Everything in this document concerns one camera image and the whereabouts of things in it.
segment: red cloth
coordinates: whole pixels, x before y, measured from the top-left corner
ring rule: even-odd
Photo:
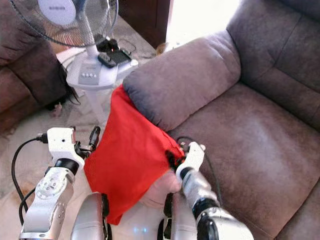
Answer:
[[[108,223],[117,225],[169,169],[166,150],[183,156],[170,136],[138,112],[122,85],[115,89],[101,142],[84,166],[91,190],[108,196]]]

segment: brown sofa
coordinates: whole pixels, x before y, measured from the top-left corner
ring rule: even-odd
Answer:
[[[0,0],[0,133],[66,95],[50,44]]]
[[[225,31],[123,86],[152,123],[206,146],[224,207],[255,239],[320,239],[318,0],[243,0]]]

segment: fan grille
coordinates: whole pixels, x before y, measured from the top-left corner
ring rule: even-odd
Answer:
[[[117,0],[86,0],[84,12],[88,26],[83,28],[79,17],[67,25],[50,21],[41,12],[38,0],[10,1],[22,19],[37,33],[50,41],[70,47],[86,47],[105,40],[112,31],[118,14]]]

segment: floor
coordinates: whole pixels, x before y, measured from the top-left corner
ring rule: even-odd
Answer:
[[[120,40],[119,45],[132,53],[139,64],[147,62],[155,56],[155,50],[138,35],[120,17],[113,31],[113,37]],[[99,100],[108,114],[112,90],[99,93]],[[53,117],[47,110],[39,111],[23,120],[15,129],[0,136],[0,239],[18,239],[21,230],[18,206],[19,197],[11,179],[11,161],[17,147],[24,141],[33,138],[38,133],[44,133],[51,127],[76,126],[76,139],[86,143],[89,134],[97,124],[85,96],[80,97],[81,105],[74,105],[67,101],[63,104],[62,114]],[[51,156],[48,145],[32,142],[25,146],[16,162],[16,175],[21,189],[26,194],[43,177],[50,164]],[[70,239],[71,230],[78,209],[84,198],[91,192],[83,172],[76,176],[74,194],[68,204],[66,217],[59,240]],[[114,240],[155,240],[157,229],[163,217],[161,208],[152,208],[138,202],[124,214],[118,226],[112,226]]]

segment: electric fan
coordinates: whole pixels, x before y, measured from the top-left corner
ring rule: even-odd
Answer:
[[[118,0],[10,0],[13,8],[38,34],[57,44],[86,48],[75,57],[66,81],[85,90],[100,123],[106,119],[94,91],[108,89],[118,73],[98,60],[96,44],[106,39],[116,22]]]

